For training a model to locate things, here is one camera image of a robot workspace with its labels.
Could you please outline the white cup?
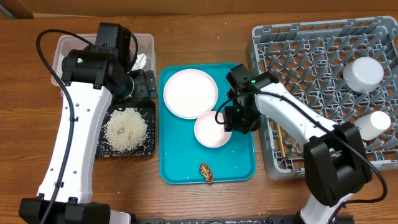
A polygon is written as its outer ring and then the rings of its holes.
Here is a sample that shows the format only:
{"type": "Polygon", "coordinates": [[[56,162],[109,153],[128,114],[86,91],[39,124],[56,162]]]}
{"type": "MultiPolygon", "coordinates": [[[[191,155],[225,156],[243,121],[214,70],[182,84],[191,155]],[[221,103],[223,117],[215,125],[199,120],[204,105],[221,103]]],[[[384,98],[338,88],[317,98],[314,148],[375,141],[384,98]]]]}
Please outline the white cup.
{"type": "Polygon", "coordinates": [[[391,126],[391,118],[385,112],[375,111],[358,118],[354,124],[359,128],[362,140],[370,141],[391,126]]]}

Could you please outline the large white plate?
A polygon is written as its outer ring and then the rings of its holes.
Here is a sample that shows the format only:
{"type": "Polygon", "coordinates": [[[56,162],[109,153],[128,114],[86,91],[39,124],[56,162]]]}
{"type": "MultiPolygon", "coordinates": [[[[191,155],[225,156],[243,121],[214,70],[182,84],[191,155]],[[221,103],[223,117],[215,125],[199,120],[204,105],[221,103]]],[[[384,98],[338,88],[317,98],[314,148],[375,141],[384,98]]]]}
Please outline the large white plate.
{"type": "Polygon", "coordinates": [[[218,101],[218,87],[206,72],[185,69],[167,80],[163,99],[167,109],[175,116],[197,119],[215,107],[218,101]]]}

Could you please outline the brown food scrap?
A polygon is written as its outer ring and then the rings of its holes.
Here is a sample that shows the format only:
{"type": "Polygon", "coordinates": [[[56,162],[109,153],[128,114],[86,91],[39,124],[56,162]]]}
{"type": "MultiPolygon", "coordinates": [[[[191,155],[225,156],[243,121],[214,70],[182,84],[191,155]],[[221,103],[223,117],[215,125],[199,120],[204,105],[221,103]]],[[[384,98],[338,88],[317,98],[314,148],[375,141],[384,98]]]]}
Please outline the brown food scrap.
{"type": "Polygon", "coordinates": [[[199,170],[200,173],[204,176],[207,184],[212,184],[214,182],[214,175],[207,164],[202,163],[199,170]]]}

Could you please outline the white napkin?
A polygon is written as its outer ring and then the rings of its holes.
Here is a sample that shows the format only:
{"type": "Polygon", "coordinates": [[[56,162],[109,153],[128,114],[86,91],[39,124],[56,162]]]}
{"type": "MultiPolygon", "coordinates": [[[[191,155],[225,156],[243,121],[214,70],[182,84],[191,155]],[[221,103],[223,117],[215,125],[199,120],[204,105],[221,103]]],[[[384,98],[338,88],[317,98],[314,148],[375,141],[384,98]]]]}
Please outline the white napkin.
{"type": "Polygon", "coordinates": [[[146,54],[138,54],[137,59],[133,67],[131,68],[132,71],[143,69],[147,64],[147,55],[146,54]]]}

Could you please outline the grey-green bowl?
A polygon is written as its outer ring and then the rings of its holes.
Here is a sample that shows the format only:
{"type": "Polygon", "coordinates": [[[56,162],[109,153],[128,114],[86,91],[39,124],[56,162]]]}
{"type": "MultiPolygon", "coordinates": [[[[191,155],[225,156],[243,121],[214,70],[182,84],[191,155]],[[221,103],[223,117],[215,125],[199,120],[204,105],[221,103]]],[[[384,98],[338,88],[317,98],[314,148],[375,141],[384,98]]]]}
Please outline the grey-green bowl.
{"type": "Polygon", "coordinates": [[[346,84],[358,93],[374,91],[382,81],[382,65],[371,57],[361,57],[347,64],[343,70],[346,84]]]}

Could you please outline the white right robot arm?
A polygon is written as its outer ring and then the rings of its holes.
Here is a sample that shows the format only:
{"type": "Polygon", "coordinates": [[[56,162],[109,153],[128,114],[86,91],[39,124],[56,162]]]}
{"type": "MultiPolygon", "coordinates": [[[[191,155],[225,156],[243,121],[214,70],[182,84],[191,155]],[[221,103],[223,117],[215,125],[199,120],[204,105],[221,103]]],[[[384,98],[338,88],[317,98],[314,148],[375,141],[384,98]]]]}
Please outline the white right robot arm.
{"type": "Polygon", "coordinates": [[[365,148],[357,126],[320,116],[291,95],[279,79],[264,72],[252,75],[240,64],[226,76],[232,105],[223,111],[224,129],[243,134],[261,127],[268,116],[303,148],[305,181],[311,196],[292,223],[352,223],[334,211],[371,181],[365,148]]]}

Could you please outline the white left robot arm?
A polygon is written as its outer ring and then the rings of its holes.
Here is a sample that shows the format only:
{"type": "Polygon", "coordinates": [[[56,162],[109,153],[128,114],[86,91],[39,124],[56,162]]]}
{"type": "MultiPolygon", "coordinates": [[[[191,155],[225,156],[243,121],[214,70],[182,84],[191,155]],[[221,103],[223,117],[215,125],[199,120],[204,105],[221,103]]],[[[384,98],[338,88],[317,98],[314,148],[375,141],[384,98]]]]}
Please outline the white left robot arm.
{"type": "Polygon", "coordinates": [[[112,103],[146,104],[158,97],[153,71],[134,70],[138,41],[127,28],[102,22],[94,42],[73,49],[54,75],[63,111],[47,173],[35,198],[23,198],[19,216],[27,223],[135,223],[93,198],[93,164],[101,126],[112,103]]]}

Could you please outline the wooden chopstick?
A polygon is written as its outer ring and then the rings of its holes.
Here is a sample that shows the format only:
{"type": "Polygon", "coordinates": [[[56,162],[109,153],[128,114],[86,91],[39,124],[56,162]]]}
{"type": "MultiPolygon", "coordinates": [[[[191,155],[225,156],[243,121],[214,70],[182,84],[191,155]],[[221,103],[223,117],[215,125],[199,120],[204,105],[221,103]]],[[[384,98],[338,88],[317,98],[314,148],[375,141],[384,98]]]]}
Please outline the wooden chopstick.
{"type": "Polygon", "coordinates": [[[283,142],[283,138],[282,138],[282,132],[281,132],[281,129],[280,129],[280,125],[278,123],[276,125],[277,125],[279,147],[280,147],[280,151],[282,153],[282,158],[286,158],[285,149],[284,149],[284,142],[283,142]]]}

